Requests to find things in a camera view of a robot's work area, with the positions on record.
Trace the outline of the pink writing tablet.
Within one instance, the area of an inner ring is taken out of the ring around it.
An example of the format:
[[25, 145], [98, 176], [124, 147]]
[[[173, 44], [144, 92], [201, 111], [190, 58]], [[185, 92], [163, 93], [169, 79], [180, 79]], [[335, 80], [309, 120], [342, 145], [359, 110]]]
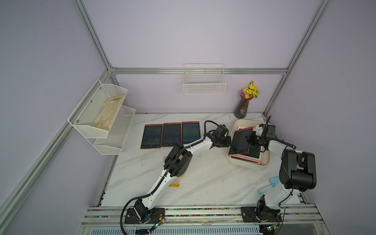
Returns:
[[233, 154], [233, 155], [230, 155], [231, 157], [245, 157], [246, 160], [249, 160], [249, 161], [254, 161], [256, 163], [260, 163], [260, 158], [261, 158], [261, 153], [264, 152], [264, 147], [253, 147], [252, 145], [250, 145], [250, 151], [249, 153], [247, 154]]

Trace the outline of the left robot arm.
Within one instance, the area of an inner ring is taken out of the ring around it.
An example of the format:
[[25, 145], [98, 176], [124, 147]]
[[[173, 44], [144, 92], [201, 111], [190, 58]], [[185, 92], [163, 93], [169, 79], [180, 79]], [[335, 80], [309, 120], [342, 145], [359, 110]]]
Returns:
[[176, 144], [164, 161], [162, 173], [146, 195], [130, 199], [123, 207], [120, 214], [120, 230], [122, 234], [127, 232], [124, 228], [128, 216], [136, 216], [136, 221], [147, 224], [150, 221], [154, 225], [149, 229], [141, 229], [135, 234], [149, 235], [165, 222], [165, 209], [157, 208], [158, 201], [172, 181], [183, 176], [195, 153], [212, 148], [224, 148], [231, 145], [229, 130], [224, 124], [217, 124], [212, 120], [204, 122], [204, 134], [198, 140], [189, 144]]

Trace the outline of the red writing tablet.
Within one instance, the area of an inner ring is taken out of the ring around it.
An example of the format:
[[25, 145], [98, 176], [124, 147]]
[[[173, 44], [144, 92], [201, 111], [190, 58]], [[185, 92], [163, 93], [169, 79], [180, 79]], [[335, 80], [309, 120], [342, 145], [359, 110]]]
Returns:
[[182, 144], [186, 145], [200, 139], [200, 124], [198, 121], [182, 122]]
[[247, 141], [247, 136], [252, 134], [253, 128], [248, 127], [244, 129], [239, 129], [234, 132], [232, 138], [232, 143], [229, 149], [228, 154], [247, 154], [250, 151], [250, 144]]
[[160, 148], [162, 146], [162, 124], [145, 125], [141, 149]]
[[181, 123], [164, 123], [162, 134], [162, 147], [173, 146], [181, 143]]

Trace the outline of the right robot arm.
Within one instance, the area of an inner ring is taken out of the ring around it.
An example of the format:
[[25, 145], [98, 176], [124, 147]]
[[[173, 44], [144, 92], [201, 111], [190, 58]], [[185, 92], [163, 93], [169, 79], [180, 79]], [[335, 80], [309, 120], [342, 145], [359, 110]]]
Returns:
[[316, 187], [315, 155], [297, 149], [293, 144], [277, 138], [276, 126], [266, 123], [257, 125], [255, 131], [246, 136], [251, 146], [262, 146], [280, 157], [279, 183], [261, 196], [251, 219], [256, 222], [281, 220], [281, 209], [292, 196]]

